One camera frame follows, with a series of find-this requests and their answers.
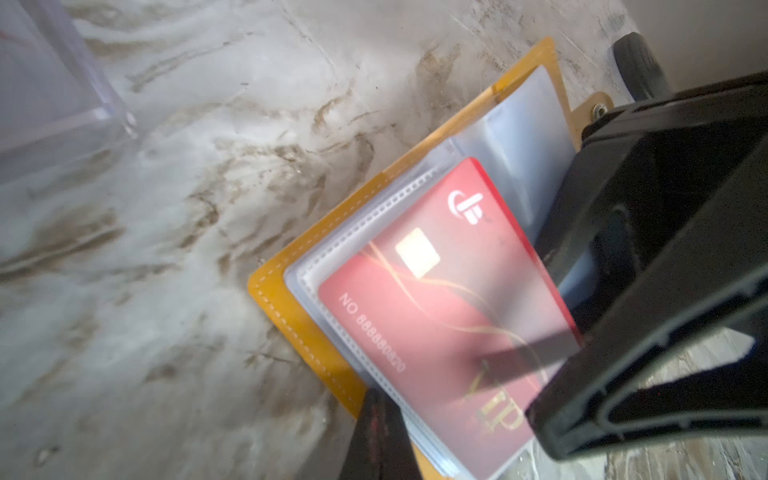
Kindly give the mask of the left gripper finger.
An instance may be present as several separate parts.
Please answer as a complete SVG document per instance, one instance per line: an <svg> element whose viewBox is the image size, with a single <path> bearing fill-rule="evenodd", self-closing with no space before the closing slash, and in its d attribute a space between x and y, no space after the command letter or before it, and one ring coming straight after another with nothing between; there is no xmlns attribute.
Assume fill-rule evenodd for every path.
<svg viewBox="0 0 768 480"><path fill-rule="evenodd" d="M422 479L398 405L381 389L365 396L339 479Z"/></svg>

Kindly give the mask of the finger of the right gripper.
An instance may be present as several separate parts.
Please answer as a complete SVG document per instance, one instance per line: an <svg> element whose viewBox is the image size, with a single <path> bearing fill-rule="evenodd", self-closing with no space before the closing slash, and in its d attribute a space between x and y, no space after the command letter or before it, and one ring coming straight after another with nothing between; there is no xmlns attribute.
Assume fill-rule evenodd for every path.
<svg viewBox="0 0 768 480"><path fill-rule="evenodd" d="M546 453L765 434L766 74L589 125L535 248L561 281L590 247L585 344L526 412Z"/></svg>

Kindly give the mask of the yellow leather card holder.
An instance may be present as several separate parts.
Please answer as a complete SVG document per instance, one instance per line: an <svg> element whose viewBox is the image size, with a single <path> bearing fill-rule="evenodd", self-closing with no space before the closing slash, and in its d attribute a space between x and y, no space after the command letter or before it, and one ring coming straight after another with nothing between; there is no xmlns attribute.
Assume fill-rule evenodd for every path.
<svg viewBox="0 0 768 480"><path fill-rule="evenodd" d="M588 119L586 109L569 107L554 42L539 41L491 87L254 272L250 295L356 420L369 389L394 401L330 325L317 297L321 279L352 254L351 230L368 225L404 188L433 186L474 158L534 250ZM593 257L582 254L563 280L551 280L570 313L595 290ZM453 474L400 410L422 479L474 479Z"/></svg>

